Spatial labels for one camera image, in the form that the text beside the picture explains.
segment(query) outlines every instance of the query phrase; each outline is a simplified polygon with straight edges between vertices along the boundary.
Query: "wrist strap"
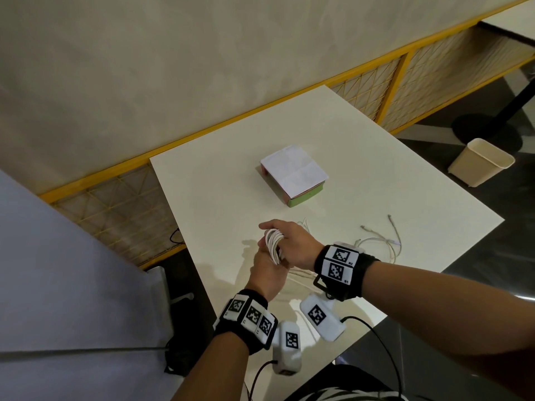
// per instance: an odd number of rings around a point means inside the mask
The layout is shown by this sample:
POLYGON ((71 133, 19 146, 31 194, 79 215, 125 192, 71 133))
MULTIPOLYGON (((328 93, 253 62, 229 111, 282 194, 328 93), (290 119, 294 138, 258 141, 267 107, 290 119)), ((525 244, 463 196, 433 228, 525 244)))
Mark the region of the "wrist strap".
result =
POLYGON ((232 298, 214 324, 214 336, 233 332, 249 348, 249 354, 269 349, 277 318, 267 310, 267 300, 254 290, 241 290, 232 298))
POLYGON ((327 245, 314 263, 314 271, 318 274, 314 285, 338 301, 362 297, 364 275, 376 261, 375 257, 348 244, 327 245))

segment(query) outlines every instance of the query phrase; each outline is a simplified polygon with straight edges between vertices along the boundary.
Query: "person's left hand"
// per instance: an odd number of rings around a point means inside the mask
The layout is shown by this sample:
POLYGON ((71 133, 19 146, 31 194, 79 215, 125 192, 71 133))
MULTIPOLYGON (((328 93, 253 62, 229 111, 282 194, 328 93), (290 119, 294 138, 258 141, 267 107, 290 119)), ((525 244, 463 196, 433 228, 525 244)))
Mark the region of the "person's left hand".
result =
POLYGON ((245 288, 255 290, 269 302, 283 289, 290 267, 286 262, 273 263, 267 250, 266 247, 258 249, 245 288))

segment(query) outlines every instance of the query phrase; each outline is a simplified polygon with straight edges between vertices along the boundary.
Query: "wire mesh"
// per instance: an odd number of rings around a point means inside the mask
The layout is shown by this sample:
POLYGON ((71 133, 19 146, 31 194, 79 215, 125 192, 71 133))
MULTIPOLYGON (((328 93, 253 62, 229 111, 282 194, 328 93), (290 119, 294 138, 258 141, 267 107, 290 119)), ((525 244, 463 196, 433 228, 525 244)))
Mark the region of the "wire mesh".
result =
POLYGON ((474 27, 416 51, 382 126, 392 131, 533 54, 516 40, 474 27))
MULTIPOLYGON (((169 237, 177 224, 150 165, 70 195, 52 206, 136 265, 176 246, 169 237)), ((183 240, 180 232, 173 240, 183 240)))
POLYGON ((399 59, 352 77, 331 87, 336 94, 374 120, 381 107, 399 59))

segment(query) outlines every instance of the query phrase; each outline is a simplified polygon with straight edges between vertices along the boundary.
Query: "beige trash bin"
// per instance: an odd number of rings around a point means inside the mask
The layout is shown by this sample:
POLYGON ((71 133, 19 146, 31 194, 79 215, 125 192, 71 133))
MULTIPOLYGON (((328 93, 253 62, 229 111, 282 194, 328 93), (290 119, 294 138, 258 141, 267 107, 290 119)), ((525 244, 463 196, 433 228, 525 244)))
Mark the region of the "beige trash bin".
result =
POLYGON ((448 168, 470 187, 477 187, 515 162, 515 158, 490 142, 476 138, 468 142, 465 150, 448 168))

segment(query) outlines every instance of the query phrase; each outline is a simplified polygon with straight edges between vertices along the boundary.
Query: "table top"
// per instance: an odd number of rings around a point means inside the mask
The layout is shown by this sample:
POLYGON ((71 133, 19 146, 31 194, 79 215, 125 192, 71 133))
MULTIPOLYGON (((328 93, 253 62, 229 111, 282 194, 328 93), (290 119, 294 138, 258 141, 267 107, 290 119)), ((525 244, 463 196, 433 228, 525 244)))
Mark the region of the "table top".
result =
POLYGON ((491 15, 482 22, 512 38, 535 46, 535 0, 528 0, 491 15))
MULTIPOLYGON (((217 314, 247 282, 258 223, 307 219, 322 243, 370 237, 359 226, 395 239, 398 263, 441 272, 494 229, 502 218, 325 86, 190 141, 151 159, 189 252, 217 314), (294 208, 260 171, 260 160, 297 144, 329 175, 324 190, 294 208)), ((388 261, 381 242, 368 253, 388 261)), ((312 286, 306 278, 292 276, 312 286)), ((325 342, 299 311, 310 290, 288 280, 270 303, 279 320, 301 330, 303 368, 293 377, 262 372, 255 399, 281 400, 351 346, 367 328, 356 321, 335 342, 325 342)), ((362 298, 336 303, 340 317, 377 324, 384 313, 362 298)), ((271 360, 272 351, 249 359, 246 383, 271 360)))

